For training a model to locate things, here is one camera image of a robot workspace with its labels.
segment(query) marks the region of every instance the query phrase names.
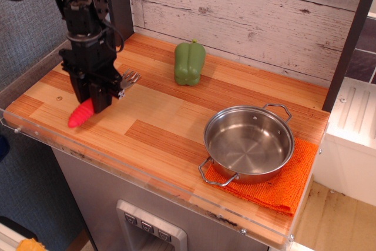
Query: stainless steel pan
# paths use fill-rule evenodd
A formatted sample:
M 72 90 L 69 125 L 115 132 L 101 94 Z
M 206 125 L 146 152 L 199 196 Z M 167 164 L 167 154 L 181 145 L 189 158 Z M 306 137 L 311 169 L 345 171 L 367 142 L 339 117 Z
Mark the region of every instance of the stainless steel pan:
M 284 108 L 287 120 L 268 111 L 268 106 Z M 281 104 L 266 104 L 263 108 L 234 106 L 215 114 L 204 130 L 210 156 L 199 166 L 203 180 L 226 186 L 231 181 L 260 183 L 276 176 L 294 151 L 294 137 L 287 126 L 290 119 L 291 113 Z M 207 180 L 202 171 L 207 162 L 228 180 Z

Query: red object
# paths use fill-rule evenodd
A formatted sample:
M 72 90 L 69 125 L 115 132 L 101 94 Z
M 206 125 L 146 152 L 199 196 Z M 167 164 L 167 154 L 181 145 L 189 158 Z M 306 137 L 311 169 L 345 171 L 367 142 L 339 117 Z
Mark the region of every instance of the red object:
M 92 115 L 94 115 L 94 107 L 92 99 L 89 98 L 82 102 L 70 115 L 68 126 L 75 128 L 85 123 Z

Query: green bell pepper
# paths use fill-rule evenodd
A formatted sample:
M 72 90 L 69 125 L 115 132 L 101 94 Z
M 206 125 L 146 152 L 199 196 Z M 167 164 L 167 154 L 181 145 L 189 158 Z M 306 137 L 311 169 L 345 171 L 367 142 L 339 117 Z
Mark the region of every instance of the green bell pepper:
M 197 85 L 205 62 L 205 49 L 194 39 L 175 48 L 174 77 L 178 85 Z

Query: wooden floor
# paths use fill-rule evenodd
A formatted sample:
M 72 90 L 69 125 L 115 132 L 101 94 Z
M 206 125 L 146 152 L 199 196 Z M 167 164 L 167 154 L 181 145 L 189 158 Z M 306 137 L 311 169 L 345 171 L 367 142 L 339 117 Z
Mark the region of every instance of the wooden floor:
M 376 250 L 376 207 L 314 182 L 295 241 L 315 251 Z

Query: pan handle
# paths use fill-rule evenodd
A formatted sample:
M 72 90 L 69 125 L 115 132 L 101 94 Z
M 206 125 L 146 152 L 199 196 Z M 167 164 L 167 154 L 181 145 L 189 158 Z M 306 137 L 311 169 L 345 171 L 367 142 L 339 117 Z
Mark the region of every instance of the pan handle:
M 265 109 L 265 108 L 268 107 L 268 106 L 282 107 L 282 108 L 286 111 L 286 113 L 288 114 L 288 118 L 287 118 L 287 120 L 285 121 L 285 123 L 287 123 L 287 122 L 293 117 L 292 114 L 290 113 L 290 111 L 288 111 L 287 107 L 284 106 L 284 105 L 282 105 L 282 104 L 270 104 L 270 103 L 268 103 L 268 104 L 266 104 L 266 105 L 263 107 L 263 109 Z
M 230 178 L 227 180 L 227 182 L 225 182 L 225 183 L 212 182 L 212 181 L 210 181 L 210 180 L 208 180 L 208 179 L 205 178 L 205 174 L 204 174 L 204 172 L 202 171 L 202 167 L 203 167 L 208 161 L 213 162 L 213 158 L 209 156 L 209 157 L 208 157 L 208 158 L 207 158 L 207 159 L 206 159 L 206 160 L 205 160 L 205 161 L 199 166 L 199 171 L 200 171 L 200 173 L 201 173 L 201 177 L 202 177 L 202 179 L 203 179 L 206 183 L 208 183 L 208 184 L 210 184 L 210 185 L 219 185 L 219 186 L 221 186 L 221 187 L 224 187 L 224 186 L 228 185 L 230 182 L 232 182 L 236 177 L 239 176 L 238 173 L 235 173 L 235 175 L 233 175 L 232 177 L 230 177 Z

